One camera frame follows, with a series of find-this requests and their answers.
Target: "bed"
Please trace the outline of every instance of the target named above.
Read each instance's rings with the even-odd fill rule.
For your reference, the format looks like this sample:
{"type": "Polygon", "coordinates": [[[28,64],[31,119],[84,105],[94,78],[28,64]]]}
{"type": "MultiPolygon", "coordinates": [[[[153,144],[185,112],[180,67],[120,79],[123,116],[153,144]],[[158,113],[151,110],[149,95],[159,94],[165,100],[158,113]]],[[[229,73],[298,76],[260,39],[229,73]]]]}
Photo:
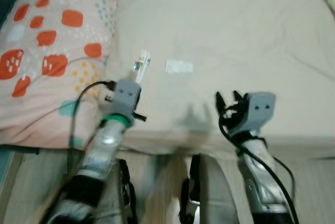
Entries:
{"type": "MultiPolygon", "coordinates": [[[[14,21],[2,27],[2,59],[11,61],[12,54],[20,58],[20,51],[8,53],[13,45],[18,50],[26,43],[37,44],[27,56],[36,56],[41,73],[18,66],[12,79],[4,74],[1,144],[82,149],[103,113],[106,95],[112,94],[103,88],[99,94],[88,94],[78,115],[76,141],[70,146],[70,115],[78,93],[93,81],[123,78],[141,50],[148,50],[152,62],[138,107],[148,120],[127,132],[126,149],[234,155],[219,134],[214,94],[221,91],[232,101],[237,89],[276,94],[274,118],[262,131],[270,145],[303,145],[318,156],[333,153],[335,21],[325,0],[120,0],[119,5],[118,0],[55,0],[57,6],[49,1],[18,0],[7,19],[14,21]],[[39,34],[44,31],[41,15],[29,13],[26,2],[34,10],[53,13],[55,20],[45,24],[65,26],[66,39],[50,47],[54,32],[47,28],[47,35],[39,34]],[[84,17],[92,19],[90,24],[85,24],[79,9],[87,12],[84,17]],[[13,33],[17,22],[22,26],[15,32],[30,30],[24,41],[13,33]],[[83,41],[73,46],[76,35],[83,41]],[[71,60],[64,64],[67,54],[71,60]],[[45,59],[46,55],[56,55],[59,69],[50,67],[56,57],[45,59]],[[168,73],[168,61],[184,61],[192,71],[168,73]]],[[[7,64],[3,61],[3,69],[9,71],[7,64]]]]}

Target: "wooden floor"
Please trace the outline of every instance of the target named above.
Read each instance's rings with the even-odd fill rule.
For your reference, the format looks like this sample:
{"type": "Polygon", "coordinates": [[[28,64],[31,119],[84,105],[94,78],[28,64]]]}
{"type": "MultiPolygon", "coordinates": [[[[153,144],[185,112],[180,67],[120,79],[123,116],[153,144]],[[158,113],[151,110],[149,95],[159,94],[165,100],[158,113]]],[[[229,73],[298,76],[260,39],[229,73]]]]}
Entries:
{"type": "MultiPolygon", "coordinates": [[[[127,160],[135,186],[139,223],[180,223],[179,197],[182,182],[188,175],[190,158],[129,152],[121,152],[119,156],[127,160]]],[[[25,154],[8,203],[4,224],[27,224],[32,219],[61,181],[66,171],[65,157],[66,153],[62,151],[42,151],[39,155],[25,154]]],[[[334,224],[335,161],[283,161],[293,170],[297,180],[296,209],[300,223],[334,224]]],[[[252,223],[236,162],[219,160],[219,163],[230,184],[240,223],[252,223]]],[[[289,189],[288,175],[282,169],[279,169],[278,174],[289,189]]]]}

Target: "mattress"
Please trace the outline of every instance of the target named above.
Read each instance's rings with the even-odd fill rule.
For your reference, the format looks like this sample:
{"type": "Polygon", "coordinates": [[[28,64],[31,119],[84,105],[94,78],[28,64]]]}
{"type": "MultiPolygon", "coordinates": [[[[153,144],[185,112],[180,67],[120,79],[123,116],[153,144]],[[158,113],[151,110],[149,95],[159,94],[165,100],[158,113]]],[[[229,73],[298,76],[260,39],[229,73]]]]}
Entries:
{"type": "Polygon", "coordinates": [[[117,40],[106,78],[124,77],[141,50],[152,59],[137,109],[148,120],[127,132],[128,148],[231,150],[215,92],[232,102],[235,89],[276,95],[261,132],[270,145],[334,147],[335,22],[325,0],[120,0],[117,40]],[[168,60],[193,71],[167,73],[168,60]]]}

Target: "pillow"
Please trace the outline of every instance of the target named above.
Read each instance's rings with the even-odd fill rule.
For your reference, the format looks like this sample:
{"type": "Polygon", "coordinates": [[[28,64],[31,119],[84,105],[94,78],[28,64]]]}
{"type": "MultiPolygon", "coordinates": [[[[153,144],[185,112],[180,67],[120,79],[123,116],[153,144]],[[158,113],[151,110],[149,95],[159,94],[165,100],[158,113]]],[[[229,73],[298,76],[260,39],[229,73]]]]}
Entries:
{"type": "MultiPolygon", "coordinates": [[[[0,144],[67,148],[78,94],[104,70],[117,0],[17,0],[0,31],[0,144]]],[[[80,105],[78,148],[96,126],[98,89],[80,105]]]]}

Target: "white paper tag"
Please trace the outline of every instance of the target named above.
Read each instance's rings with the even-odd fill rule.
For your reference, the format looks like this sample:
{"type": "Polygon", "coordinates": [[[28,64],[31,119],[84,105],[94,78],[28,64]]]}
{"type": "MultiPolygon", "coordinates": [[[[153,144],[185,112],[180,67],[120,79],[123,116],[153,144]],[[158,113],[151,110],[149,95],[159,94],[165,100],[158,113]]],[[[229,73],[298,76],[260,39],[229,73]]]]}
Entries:
{"type": "Polygon", "coordinates": [[[180,60],[167,60],[165,62],[165,72],[173,73],[192,73],[193,63],[180,60]]]}

